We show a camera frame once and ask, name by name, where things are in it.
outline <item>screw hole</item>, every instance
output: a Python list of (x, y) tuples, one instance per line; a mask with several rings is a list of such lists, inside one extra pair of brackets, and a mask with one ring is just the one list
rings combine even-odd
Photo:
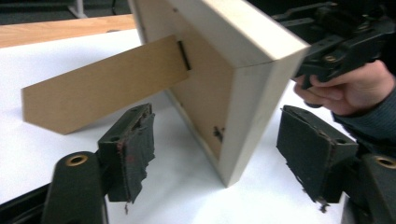
[(67, 166), (78, 166), (87, 160), (88, 160), (88, 157), (86, 155), (77, 155), (77, 156), (73, 156), (73, 157), (70, 157), (69, 159), (67, 159), (66, 165)]

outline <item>black cable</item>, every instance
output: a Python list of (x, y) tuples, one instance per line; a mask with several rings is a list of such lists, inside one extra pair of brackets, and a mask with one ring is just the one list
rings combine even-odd
[(113, 12), (113, 15), (117, 15), (117, 12), (116, 12), (116, 0), (113, 0), (113, 2), (111, 3), (111, 11)]

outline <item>wooden frame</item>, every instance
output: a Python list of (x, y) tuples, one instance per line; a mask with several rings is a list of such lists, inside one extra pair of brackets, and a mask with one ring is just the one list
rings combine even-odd
[(231, 186), (309, 46), (242, 0), (129, 3), (143, 43), (168, 35), (182, 41), (191, 70), (171, 98)]

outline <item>white surface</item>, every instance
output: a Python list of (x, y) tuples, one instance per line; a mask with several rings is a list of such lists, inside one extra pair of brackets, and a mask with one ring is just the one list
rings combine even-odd
[[(139, 45), (137, 32), (121, 31), (0, 49), (0, 203), (50, 182), (61, 157), (97, 149), (97, 140), (124, 110), (69, 135), (22, 121), (21, 88)], [(342, 204), (319, 212), (276, 149), (275, 112), (240, 181), (225, 189), (181, 117), (159, 93), (144, 100), (156, 113), (156, 159), (135, 204), (107, 203), (110, 223), (340, 223)], [(283, 104), (304, 107), (288, 88)], [(324, 109), (315, 110), (331, 120)]]

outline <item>human hand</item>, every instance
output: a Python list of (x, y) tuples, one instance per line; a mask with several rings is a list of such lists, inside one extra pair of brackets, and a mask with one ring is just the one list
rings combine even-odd
[(294, 91), (307, 103), (323, 105), (339, 116), (358, 116), (381, 103), (395, 88), (395, 78), (381, 62), (367, 63), (363, 67), (319, 82), (310, 76), (312, 87), (303, 90), (304, 76), (294, 79)]

